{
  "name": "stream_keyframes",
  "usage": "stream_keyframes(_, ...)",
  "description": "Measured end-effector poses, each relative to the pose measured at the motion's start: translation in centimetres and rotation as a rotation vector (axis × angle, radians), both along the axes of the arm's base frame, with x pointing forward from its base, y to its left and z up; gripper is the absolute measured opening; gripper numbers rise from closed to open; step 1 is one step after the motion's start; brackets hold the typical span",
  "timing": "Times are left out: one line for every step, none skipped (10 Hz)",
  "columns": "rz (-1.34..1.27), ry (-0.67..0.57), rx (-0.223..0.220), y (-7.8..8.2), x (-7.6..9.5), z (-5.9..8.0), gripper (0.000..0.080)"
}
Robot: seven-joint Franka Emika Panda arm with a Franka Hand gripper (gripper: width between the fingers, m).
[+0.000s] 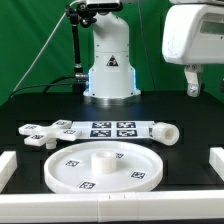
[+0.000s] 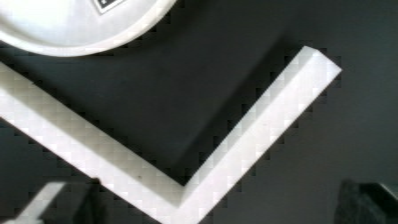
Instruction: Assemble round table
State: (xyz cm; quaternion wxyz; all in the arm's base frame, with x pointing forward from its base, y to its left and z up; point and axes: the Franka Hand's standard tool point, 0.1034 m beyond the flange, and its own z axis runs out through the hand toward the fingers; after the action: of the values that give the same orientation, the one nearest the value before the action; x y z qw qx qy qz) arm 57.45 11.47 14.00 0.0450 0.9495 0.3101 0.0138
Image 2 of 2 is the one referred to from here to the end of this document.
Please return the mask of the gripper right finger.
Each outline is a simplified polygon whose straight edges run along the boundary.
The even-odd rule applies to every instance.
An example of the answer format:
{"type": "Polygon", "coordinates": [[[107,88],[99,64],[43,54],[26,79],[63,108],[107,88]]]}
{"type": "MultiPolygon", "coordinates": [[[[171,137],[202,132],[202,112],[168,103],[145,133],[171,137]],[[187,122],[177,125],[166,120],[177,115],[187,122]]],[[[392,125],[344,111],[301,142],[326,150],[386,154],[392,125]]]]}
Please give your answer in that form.
{"type": "Polygon", "coordinates": [[[398,184],[342,182],[335,224],[398,224],[398,184]]]}

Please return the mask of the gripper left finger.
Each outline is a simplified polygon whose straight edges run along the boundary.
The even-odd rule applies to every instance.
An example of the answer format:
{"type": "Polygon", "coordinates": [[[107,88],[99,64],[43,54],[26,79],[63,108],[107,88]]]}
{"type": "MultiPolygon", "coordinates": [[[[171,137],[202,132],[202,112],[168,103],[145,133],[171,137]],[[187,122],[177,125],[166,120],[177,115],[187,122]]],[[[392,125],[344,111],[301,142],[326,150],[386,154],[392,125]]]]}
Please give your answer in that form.
{"type": "Polygon", "coordinates": [[[15,221],[13,221],[13,224],[45,224],[45,222],[42,220],[42,215],[49,209],[49,206],[56,200],[56,197],[61,193],[65,186],[67,186],[65,182],[51,182],[45,185],[45,187],[43,187],[43,189],[42,189],[42,191],[40,191],[40,193],[38,193],[38,195],[36,195],[15,221]]]}

